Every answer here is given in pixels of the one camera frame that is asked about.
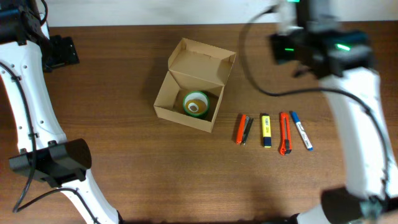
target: box flap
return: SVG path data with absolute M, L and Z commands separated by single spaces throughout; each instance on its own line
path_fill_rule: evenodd
M 236 53 L 182 39 L 169 58 L 169 70 L 225 86 Z
M 174 77 L 174 80 L 178 83 L 180 88 L 185 90 L 201 91 L 223 86 L 200 78 L 191 77 L 180 72 L 172 72 L 171 75 Z

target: cable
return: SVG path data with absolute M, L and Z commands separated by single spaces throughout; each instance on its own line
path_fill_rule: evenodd
M 33 130 L 33 125 L 32 125 L 32 118 L 30 117 L 30 112 L 29 112 L 29 107 L 27 104 L 27 100 L 26 100 L 26 96 L 24 93 L 24 90 L 22 88 L 22 85 L 20 83 L 19 77 L 17 75 L 15 75 L 15 73 L 9 68 L 7 67 L 5 64 L 3 64 L 2 62 L 0 62 L 0 66 L 5 69 L 10 75 L 11 75 L 11 79 L 15 82 L 15 84 L 17 85 L 17 88 L 19 90 L 19 93 L 21 94 L 21 98 L 22 98 L 22 102 L 24 104 L 24 109 L 25 109 L 25 114 L 26 114 L 26 120 L 28 123 L 28 128 L 29 128 L 29 137 L 30 140 L 32 141 L 32 160 L 31 160 L 31 165 L 30 165 L 30 171 L 29 171 L 29 176 L 27 179 L 27 182 L 25 184 L 25 187 L 21 193 L 21 196 L 19 197 L 17 203 L 15 204 L 14 208 L 12 209 L 12 212 L 14 213 L 18 213 L 20 211 L 22 211 L 23 209 L 29 207 L 30 205 L 32 205 L 33 203 L 39 201 L 40 199 L 57 193 L 57 192 L 61 192 L 61 191 L 69 191 L 69 192 L 73 192 L 79 199 L 80 202 L 83 204 L 83 206 L 86 208 L 88 214 L 90 215 L 90 217 L 93 219 L 94 223 L 100 224 L 99 221 L 97 220 L 97 218 L 93 215 L 93 213 L 91 212 L 91 210 L 88 208 L 86 202 L 83 200 L 83 198 L 81 197 L 81 195 L 77 192 L 77 190 L 73 190 L 73 189 L 55 189 L 55 190 L 51 190 L 45 194 L 42 194 L 40 196 L 38 196 L 37 198 L 31 200 L 30 202 L 26 203 L 25 205 L 21 206 L 22 201 L 24 200 L 30 184 L 32 183 L 33 177 L 34 177 L 34 173 L 36 170 L 36 163 L 37 163 L 37 156 L 36 156 L 36 136 Z
M 40 21 L 40 25 L 41 26 L 44 25 L 45 22 L 47 21 L 47 16 L 49 14 L 49 7 L 48 7 L 47 3 L 45 2 L 45 0 L 42 0 L 42 3 L 43 3 L 43 6 L 44 6 L 45 14 L 44 14 L 44 18 Z
M 25 184 L 25 187 L 22 190 L 21 196 L 19 197 L 17 203 L 15 204 L 14 208 L 12 209 L 12 212 L 17 213 L 17 212 L 20 211 L 18 207 L 22 203 L 23 199 L 26 196 L 27 191 L 29 190 L 30 183 L 32 183 L 33 176 L 34 176 L 34 173 L 35 173 L 35 170 L 36 170 L 36 163 L 37 163 L 36 136 L 35 136 L 35 133 L 33 131 L 33 124 L 32 124 L 32 119 L 30 118 L 29 107 L 28 107 L 28 104 L 27 104 L 26 96 L 25 96 L 24 90 L 22 89 L 22 85 L 21 85 L 21 83 L 19 81 L 19 78 L 15 75 L 15 73 L 9 67 L 7 67 L 2 62 L 0 62 L 0 66 L 2 66 L 2 68 L 5 69 L 11 75 L 11 79 L 15 82 L 15 84 L 17 85 L 17 88 L 19 90 L 19 93 L 21 94 L 22 102 L 24 104 L 24 109 L 25 109 L 28 129 L 29 129 L 28 135 L 30 137 L 30 140 L 32 141 L 32 161 L 31 161 L 29 176 L 27 178 L 27 182 Z
M 348 93 L 347 91 L 343 90 L 338 90 L 338 89 L 332 89 L 332 88 L 307 88 L 307 89 L 301 89 L 301 90 L 291 90 L 291 91 L 286 91 L 286 92 L 281 92 L 281 93 L 273 93 L 269 92 L 267 90 L 264 90 L 261 88 L 257 82 L 253 79 L 253 76 L 251 74 L 251 71 L 249 69 L 248 61 L 246 58 L 246 52 L 245 52 L 245 43 L 246 43 L 246 37 L 248 35 L 248 32 L 250 31 L 250 28 L 254 22 L 256 22 L 260 17 L 270 14 L 276 11 L 278 5 L 272 6 L 271 8 L 265 10 L 264 12 L 261 12 L 260 14 L 254 16 L 247 24 L 244 25 L 242 28 L 241 32 L 239 33 L 239 43 L 238 43 L 238 50 L 239 50 L 239 59 L 241 61 L 241 65 L 243 68 L 243 73 L 246 77 L 247 80 L 249 80 L 250 84 L 257 89 L 259 92 L 268 95 L 268 96 L 289 96 L 289 95 L 295 95 L 295 94 L 301 94 L 301 93 L 311 93 L 311 92 L 329 92 L 329 93 L 337 93 L 341 94 L 344 96 L 347 96 L 356 102 L 358 102 L 363 108 L 364 112 L 370 117 L 372 120 L 374 126 L 376 127 L 377 134 L 379 135 L 381 142 L 382 142 L 382 148 L 384 151 L 384 180 L 382 180 L 383 184 L 383 192 L 386 196 L 386 200 L 388 199 L 388 194 L 387 194 L 387 184 L 389 182 L 389 165 L 391 162 L 391 158 L 389 155 L 392 153 L 391 147 L 389 147 L 389 144 L 387 143 L 387 138 L 386 135 L 383 133 L 381 126 L 379 125 L 376 117 L 374 116 L 372 109 L 360 98 L 357 96 L 353 95 L 352 93 Z
M 21 207 L 19 208 L 19 210 L 22 211 L 23 209 L 29 207 L 29 206 L 32 205 L 33 203 L 35 203 L 35 202 L 37 202 L 37 201 L 39 201 L 39 200 L 41 200 L 41 199 L 43 199 L 43 198 L 45 198 L 45 197 L 47 197 L 47 196 L 49 196 L 49 195 L 52 195 L 52 194 L 58 193 L 58 192 L 63 192 L 63 191 L 67 191 L 67 192 L 72 192 L 72 193 L 74 193 L 74 194 L 79 198 L 79 200 L 80 200 L 80 202 L 83 204 L 83 206 L 86 208 L 88 214 L 89 214 L 90 217 L 93 219 L 94 223 L 101 224 L 101 223 L 97 220 L 97 218 L 93 215 L 93 213 L 91 212 L 91 210 L 88 208 L 86 202 L 83 200 L 83 197 L 81 197 L 81 195 L 77 192 L 77 190 L 73 190 L 73 189 L 55 189 L 55 190 L 51 190 L 51 191 L 49 191 L 49 192 L 47 192 L 47 193 L 44 193 L 44 194 L 38 196 L 37 198 L 35 198 L 35 199 L 33 199 L 33 200 L 31 200 L 30 202 L 26 203 L 25 205 L 21 206 Z

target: tape roll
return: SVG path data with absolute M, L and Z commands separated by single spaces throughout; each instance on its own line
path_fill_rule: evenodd
M 200 91 L 193 91 L 184 97 L 182 106 L 186 114 L 189 116 L 194 118 L 204 118 L 209 111 L 210 100 L 206 94 Z

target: white marker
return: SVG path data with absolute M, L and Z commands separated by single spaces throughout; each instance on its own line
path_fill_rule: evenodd
M 307 147 L 307 149 L 309 151 L 312 151 L 313 147 L 312 147 L 312 145 L 310 143 L 310 140 L 308 139 L 307 134 L 304 131 L 303 125 L 301 124 L 301 122 L 299 120 L 299 117 L 297 116 L 297 113 L 294 112 L 294 111 L 291 111 L 290 115 L 292 115 L 293 121 L 294 121 L 294 123 L 296 123 L 296 127 L 297 127 L 297 129 L 298 129 L 298 131 L 299 131 L 299 133 L 301 135 L 301 138 L 304 141 L 305 146 Z

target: white wall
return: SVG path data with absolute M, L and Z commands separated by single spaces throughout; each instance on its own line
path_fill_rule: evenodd
M 335 14 L 344 21 L 398 20 L 398 0 L 331 1 Z M 52 27 L 245 23 L 275 2 L 277 0 L 47 0 Z M 259 22 L 276 20 L 275 16 L 267 16 Z

